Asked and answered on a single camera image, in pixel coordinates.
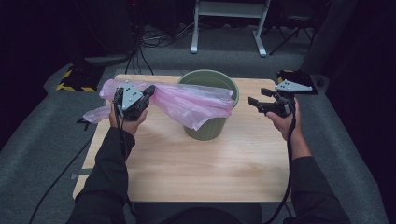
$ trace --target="green bucket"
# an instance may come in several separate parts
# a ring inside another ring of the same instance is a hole
[[[233,107],[239,100],[239,89],[236,83],[227,75],[208,69],[195,70],[187,73],[178,81],[180,84],[191,84],[207,87],[219,87],[233,91]],[[208,141],[218,137],[227,118],[214,118],[205,122],[197,131],[184,126],[186,134],[196,140]]]

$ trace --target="person's right hand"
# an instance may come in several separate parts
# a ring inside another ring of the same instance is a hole
[[[299,133],[301,134],[302,132],[302,127],[301,127],[301,116],[300,116],[300,106],[298,104],[298,101],[296,98],[294,98],[295,101],[295,110],[296,110],[296,126],[293,130],[293,134]],[[273,123],[274,126],[282,133],[283,139],[285,141],[288,141],[288,133],[289,133],[289,128],[291,125],[291,120],[293,119],[293,115],[289,114],[285,118],[281,118],[278,116],[276,113],[273,112],[267,112],[265,116],[270,119]]]

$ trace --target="gray carpet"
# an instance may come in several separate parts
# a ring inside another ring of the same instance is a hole
[[[214,69],[230,77],[276,80],[281,69],[298,69],[308,51],[308,40],[301,33],[273,56],[260,57],[251,33],[242,30],[211,30],[200,33],[198,53],[190,54],[191,36],[167,47],[142,48],[155,75],[183,74],[195,69]],[[280,32],[271,30],[262,37],[267,50],[281,42]],[[129,64],[128,74],[150,74],[140,53]],[[104,81],[124,74],[127,63],[108,67]],[[0,223],[28,223],[36,205],[64,167],[89,141],[96,125],[84,131],[81,116],[104,103],[98,92],[56,91],[70,64],[60,68],[47,81],[46,99],[25,119],[0,154]],[[312,76],[314,82],[319,74]],[[325,96],[297,96],[302,110],[304,133],[319,166],[329,179],[353,223],[388,223],[377,185],[362,161],[341,120]],[[73,209],[72,192],[87,148],[59,179],[45,198],[34,223],[65,223]],[[277,203],[263,203],[263,220],[275,211]],[[287,216],[283,209],[275,223]]]

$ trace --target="tripod leg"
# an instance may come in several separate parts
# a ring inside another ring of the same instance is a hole
[[[286,38],[279,46],[277,46],[273,51],[271,51],[270,55],[273,55],[275,51],[277,51],[278,49],[280,49],[284,44],[286,44],[286,42],[288,42],[288,40],[290,40],[294,35],[298,34],[298,32],[300,31],[300,29],[296,29],[291,35],[289,35],[288,38]]]
[[[311,42],[309,43],[309,48],[311,48],[311,47],[312,47],[312,44],[314,43],[316,33],[317,33],[317,32],[314,31],[314,33],[312,34]]]
[[[277,29],[279,29],[279,32],[282,35],[283,40],[285,40],[285,36],[283,35],[282,29],[280,29],[280,26]]]

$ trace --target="person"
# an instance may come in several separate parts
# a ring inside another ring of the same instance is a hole
[[[129,203],[128,173],[125,161],[135,144],[134,135],[147,118],[147,110],[137,121],[117,123],[114,106],[109,116],[110,128],[95,157],[95,165],[83,190],[75,199],[75,207],[67,220],[74,223],[126,223],[123,207]],[[281,118],[267,112],[266,117],[288,141],[293,115]],[[292,163],[290,167],[291,200],[296,217],[285,218],[285,223],[350,223],[349,217],[334,195],[306,143],[301,124],[300,107],[295,104],[295,128],[290,137]],[[242,220],[232,210],[214,207],[189,207],[169,217],[156,219],[158,224],[198,223],[261,223],[261,214],[249,221]],[[136,223],[145,220],[136,212]]]

